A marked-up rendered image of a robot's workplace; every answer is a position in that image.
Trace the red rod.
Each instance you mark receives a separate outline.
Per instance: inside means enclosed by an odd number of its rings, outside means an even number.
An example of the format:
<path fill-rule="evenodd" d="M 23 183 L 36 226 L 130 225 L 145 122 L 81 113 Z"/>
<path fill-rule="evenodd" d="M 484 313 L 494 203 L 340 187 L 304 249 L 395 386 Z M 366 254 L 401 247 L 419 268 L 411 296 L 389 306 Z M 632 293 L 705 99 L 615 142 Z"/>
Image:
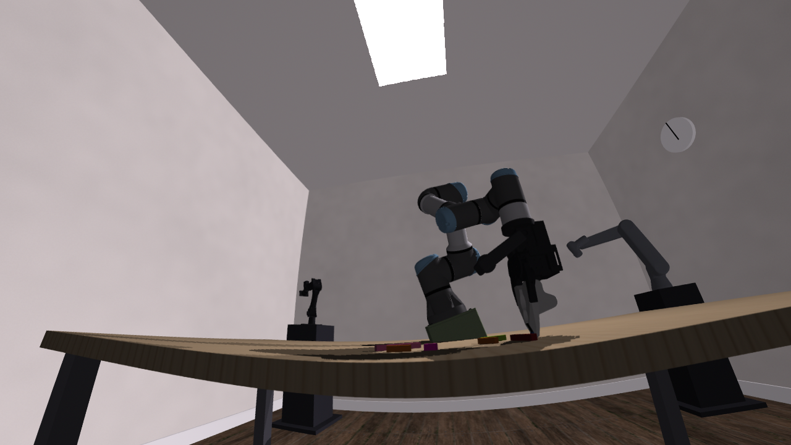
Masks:
<path fill-rule="evenodd" d="M 535 341 L 538 340 L 536 334 L 513 334 L 510 335 L 511 341 Z"/>

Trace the pink rod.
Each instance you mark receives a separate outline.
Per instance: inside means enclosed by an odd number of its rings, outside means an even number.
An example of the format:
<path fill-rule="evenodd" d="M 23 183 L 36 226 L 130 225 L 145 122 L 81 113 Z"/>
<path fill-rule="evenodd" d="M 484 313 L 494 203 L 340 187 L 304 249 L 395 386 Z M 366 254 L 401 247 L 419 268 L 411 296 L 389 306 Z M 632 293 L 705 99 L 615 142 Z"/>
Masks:
<path fill-rule="evenodd" d="M 412 345 L 412 349 L 421 347 L 421 342 L 406 343 L 406 344 L 386 344 L 386 345 Z M 374 345 L 374 351 L 386 351 L 386 345 Z"/>

